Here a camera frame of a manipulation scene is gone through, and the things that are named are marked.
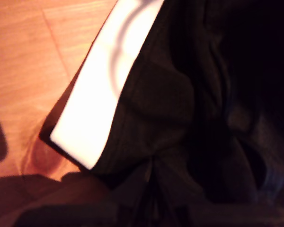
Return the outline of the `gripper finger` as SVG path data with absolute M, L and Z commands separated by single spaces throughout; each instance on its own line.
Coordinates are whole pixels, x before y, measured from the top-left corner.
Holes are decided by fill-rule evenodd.
M 154 162 L 154 178 L 158 187 L 158 206 L 168 227 L 188 227 L 188 185 L 165 163 Z
M 151 174 L 153 161 L 136 167 L 110 194 L 117 205 L 115 227 L 152 227 Z

